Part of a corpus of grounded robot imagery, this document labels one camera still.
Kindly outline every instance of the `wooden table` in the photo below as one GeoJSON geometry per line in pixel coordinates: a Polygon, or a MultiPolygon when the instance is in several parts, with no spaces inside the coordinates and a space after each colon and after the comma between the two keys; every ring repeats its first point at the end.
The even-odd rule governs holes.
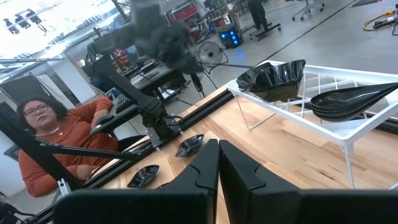
{"type": "MultiPolygon", "coordinates": [[[[210,98],[222,92],[220,88],[192,106],[182,116],[198,108],[210,98]]],[[[257,123],[271,112],[250,102],[239,99],[245,117],[257,123]]],[[[231,100],[203,119],[183,136],[176,138],[131,167],[118,178],[107,183],[103,189],[126,189],[127,183],[141,168],[160,165],[155,181],[148,186],[154,189],[170,182],[193,158],[177,158],[177,147],[186,138],[205,134],[209,139],[227,139],[263,166],[303,189],[347,189],[350,183],[344,154],[340,147],[309,130],[274,116],[252,131],[246,128],[236,100],[231,100]]],[[[356,142],[352,156],[355,182],[358,189],[388,189],[398,182],[398,138],[396,135],[373,130],[356,142]]],[[[218,191],[217,223],[229,223],[222,188],[218,191]]]]}

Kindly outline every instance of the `black stand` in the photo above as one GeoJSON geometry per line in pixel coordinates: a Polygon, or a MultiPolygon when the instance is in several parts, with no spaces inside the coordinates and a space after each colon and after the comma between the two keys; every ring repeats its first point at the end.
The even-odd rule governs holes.
{"type": "Polygon", "coordinates": [[[275,28],[278,28],[278,30],[282,29],[282,27],[280,26],[280,23],[278,23],[278,24],[276,24],[274,26],[272,25],[272,23],[268,23],[268,26],[267,26],[266,30],[264,30],[264,28],[261,27],[259,30],[256,30],[256,31],[250,33],[249,34],[249,39],[252,40],[253,37],[254,37],[254,38],[256,38],[257,41],[260,41],[264,34],[266,34],[267,32],[269,32],[269,31],[271,31],[271,30],[273,30],[275,28]]]}

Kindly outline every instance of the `white dish rack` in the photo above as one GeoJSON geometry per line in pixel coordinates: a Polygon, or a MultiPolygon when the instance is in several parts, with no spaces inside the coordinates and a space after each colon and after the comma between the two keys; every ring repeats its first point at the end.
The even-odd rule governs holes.
{"type": "MultiPolygon", "coordinates": [[[[261,64],[267,62],[271,63],[273,66],[284,63],[266,60],[261,64]]],[[[366,113],[364,113],[364,119],[337,123],[323,123],[322,120],[320,120],[320,123],[314,123],[305,119],[306,115],[313,114],[312,110],[305,109],[305,103],[309,103],[312,97],[326,91],[356,87],[358,85],[375,85],[382,83],[398,83],[398,75],[306,65],[299,90],[299,95],[302,98],[301,100],[289,99],[287,102],[266,102],[252,93],[245,93],[239,90],[236,79],[227,83],[226,86],[227,89],[235,96],[249,130],[252,130],[256,126],[265,122],[275,114],[278,114],[283,116],[285,119],[293,121],[339,144],[345,154],[349,179],[351,186],[354,189],[355,183],[350,161],[350,155],[354,152],[354,142],[375,127],[379,126],[381,123],[385,122],[387,119],[398,114],[398,91],[394,91],[387,95],[382,100],[383,105],[378,103],[375,105],[375,107],[377,107],[376,109],[374,109],[374,107],[370,108],[368,111],[371,111],[373,114],[371,118],[368,118],[366,113]],[[237,96],[243,97],[273,113],[254,126],[249,127],[237,96]],[[301,107],[300,112],[290,112],[290,105],[301,107]]]]}

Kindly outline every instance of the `black plastic dish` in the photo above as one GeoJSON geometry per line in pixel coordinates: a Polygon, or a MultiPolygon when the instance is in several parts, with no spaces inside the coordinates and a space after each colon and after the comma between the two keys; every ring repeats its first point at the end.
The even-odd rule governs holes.
{"type": "Polygon", "coordinates": [[[158,170],[158,165],[150,165],[142,168],[134,175],[134,177],[132,177],[127,186],[130,188],[147,187],[154,181],[158,170]]]}
{"type": "Polygon", "coordinates": [[[238,84],[239,89],[249,90],[256,82],[256,78],[257,78],[258,74],[261,72],[261,70],[267,69],[267,68],[273,68],[271,63],[267,62],[267,63],[264,63],[257,67],[253,67],[250,70],[243,73],[242,75],[240,75],[236,79],[236,83],[238,84]]]}
{"type": "Polygon", "coordinates": [[[169,184],[169,182],[167,182],[167,183],[164,183],[164,184],[162,184],[162,185],[158,186],[156,189],[162,189],[162,188],[164,188],[164,186],[166,186],[167,184],[169,184]]]}
{"type": "Polygon", "coordinates": [[[204,134],[198,134],[181,142],[175,157],[192,156],[198,153],[199,149],[201,148],[201,145],[203,144],[204,137],[205,137],[204,134]]]}
{"type": "Polygon", "coordinates": [[[369,103],[376,104],[379,100],[383,99],[385,96],[388,94],[392,93],[398,88],[397,86],[392,86],[390,88],[385,89],[384,91],[380,91],[379,94],[374,95],[372,98],[367,99],[366,101],[360,101],[356,103],[355,105],[351,105],[347,108],[339,109],[339,110],[324,110],[317,108],[316,106],[312,106],[312,110],[316,111],[318,114],[322,114],[323,116],[326,116],[327,114],[330,114],[332,116],[342,116],[343,114],[349,114],[352,113],[359,108],[362,108],[366,106],[369,103]]]}
{"type": "Polygon", "coordinates": [[[304,67],[305,60],[296,60],[264,69],[250,92],[268,102],[297,97],[304,67]]]}
{"type": "Polygon", "coordinates": [[[372,101],[367,101],[367,103],[363,104],[362,107],[357,108],[356,110],[351,110],[351,111],[346,111],[342,113],[319,113],[317,110],[312,110],[314,115],[321,118],[322,120],[325,121],[332,121],[332,122],[341,122],[341,121],[349,121],[358,115],[362,114],[365,112],[367,109],[369,109],[371,106],[375,105],[379,100],[381,100],[383,97],[386,95],[392,93],[395,90],[395,88],[391,88],[389,92],[385,92],[384,96],[375,98],[372,101]]]}
{"type": "Polygon", "coordinates": [[[311,99],[311,104],[313,108],[320,110],[344,110],[361,104],[361,102],[371,100],[373,97],[378,97],[379,94],[382,94],[381,92],[394,87],[396,89],[398,83],[386,83],[328,91],[314,96],[311,99]]]}

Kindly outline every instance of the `woman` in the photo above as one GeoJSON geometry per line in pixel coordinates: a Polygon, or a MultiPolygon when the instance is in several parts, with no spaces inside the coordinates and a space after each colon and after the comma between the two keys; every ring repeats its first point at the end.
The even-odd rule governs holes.
{"type": "MultiPolygon", "coordinates": [[[[108,134],[90,135],[91,128],[111,108],[112,101],[105,97],[67,110],[57,100],[35,96],[18,105],[17,115],[21,125],[43,141],[72,147],[122,151],[142,136],[118,142],[108,134]]],[[[88,156],[54,154],[54,157],[80,180],[88,180],[93,169],[108,162],[108,159],[88,156]]],[[[57,181],[23,150],[19,153],[19,167],[26,188],[32,196],[47,195],[58,187],[57,181]]]]}

